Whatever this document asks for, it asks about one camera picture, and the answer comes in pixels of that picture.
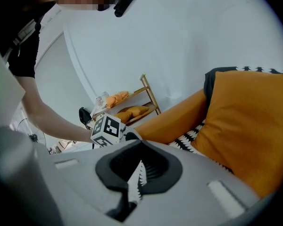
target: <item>gray plastic panel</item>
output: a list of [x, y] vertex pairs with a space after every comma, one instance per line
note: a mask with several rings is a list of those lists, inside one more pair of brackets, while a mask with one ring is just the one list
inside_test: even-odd
[[61, 176], [88, 204], [102, 213], [107, 213], [117, 207], [122, 195], [103, 185], [95, 173], [95, 164], [102, 156], [120, 149], [128, 143], [130, 142], [96, 150], [57, 154], [51, 156], [51, 159], [54, 163], [75, 159], [76, 164], [59, 169]]
[[166, 193], [145, 195], [129, 215], [127, 225], [219, 225], [229, 220], [207, 183], [220, 180], [246, 207], [259, 197], [237, 177], [212, 160], [163, 144], [152, 145], [176, 156], [183, 165], [179, 181]]
[[264, 208], [271, 202], [274, 197], [274, 193], [266, 196], [257, 202], [253, 207], [251, 207], [246, 213], [236, 217], [224, 224], [222, 226], [245, 226], [250, 225], [253, 220], [264, 210]]
[[[35, 146], [44, 180], [57, 204], [63, 220], [63, 225], [121, 225], [118, 221], [106, 216], [96, 208], [92, 207], [94, 203], [89, 204], [88, 195], [83, 195], [78, 191], [78, 188], [73, 187], [72, 184], [68, 184], [63, 177], [63, 173], [55, 167], [53, 158], [59, 160], [58, 158], [60, 155], [69, 156], [71, 153], [59, 154], [57, 157], [49, 156], [44, 145], [36, 144]], [[85, 177], [83, 177], [83, 174], [80, 175], [82, 177], [77, 181], [77, 184], [84, 184], [87, 180], [84, 180]], [[92, 195], [97, 193], [98, 190], [94, 188]]]

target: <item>orange pillow on shelf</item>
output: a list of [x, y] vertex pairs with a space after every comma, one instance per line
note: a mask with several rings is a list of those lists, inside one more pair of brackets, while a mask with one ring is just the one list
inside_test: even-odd
[[111, 109], [112, 107], [115, 106], [117, 102], [122, 101], [123, 99], [126, 99], [129, 96], [128, 91], [121, 91], [118, 94], [112, 95], [107, 97], [106, 102], [107, 102], [107, 108]]
[[128, 120], [130, 120], [130, 118], [132, 116], [132, 112], [130, 112], [130, 111], [119, 112], [119, 113], [115, 114], [114, 116], [117, 117], [117, 118], [120, 118], [122, 123], [126, 123]]
[[132, 117], [144, 114], [149, 110], [147, 106], [131, 106], [120, 110], [119, 112], [132, 112]]
[[216, 72], [206, 123], [192, 142], [264, 197], [283, 182], [283, 74]]

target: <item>shelf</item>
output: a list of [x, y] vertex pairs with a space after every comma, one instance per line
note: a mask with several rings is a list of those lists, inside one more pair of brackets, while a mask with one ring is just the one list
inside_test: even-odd
[[132, 125], [134, 122], [138, 121], [139, 119], [145, 117], [146, 115], [149, 115], [150, 113], [152, 113], [153, 111], [155, 111], [157, 109], [157, 107], [152, 103], [152, 102], [149, 102], [147, 104], [145, 104], [144, 106], [147, 106], [149, 107], [149, 110], [146, 111], [144, 114], [142, 115], [139, 115], [139, 116], [136, 116], [134, 118], [132, 118], [131, 120], [128, 120], [125, 124], [127, 126], [130, 126]]
[[[130, 94], [127, 98], [125, 98], [125, 99], [123, 99], [123, 100], [117, 102], [117, 103], [114, 105], [114, 107], [116, 107], [117, 105], [119, 105], [119, 104], [121, 104], [121, 103], [127, 101], [128, 99], [130, 99], [130, 98], [132, 98], [132, 97], [134, 97], [134, 96], [136, 96], [136, 95], [138, 95], [138, 94], [140, 94], [140, 93], [146, 91], [148, 88], [149, 88], [149, 87], [146, 86], [146, 87], [142, 87], [141, 89], [138, 89], [138, 90], [135, 91], [133, 94]], [[110, 110], [110, 108], [105, 108], [105, 109], [103, 109], [101, 112], [98, 112], [98, 113], [96, 113], [95, 115], [93, 115], [92, 118], [95, 119], [95, 118], [97, 118], [99, 115], [101, 115], [101, 114], [107, 112], [108, 110]]]

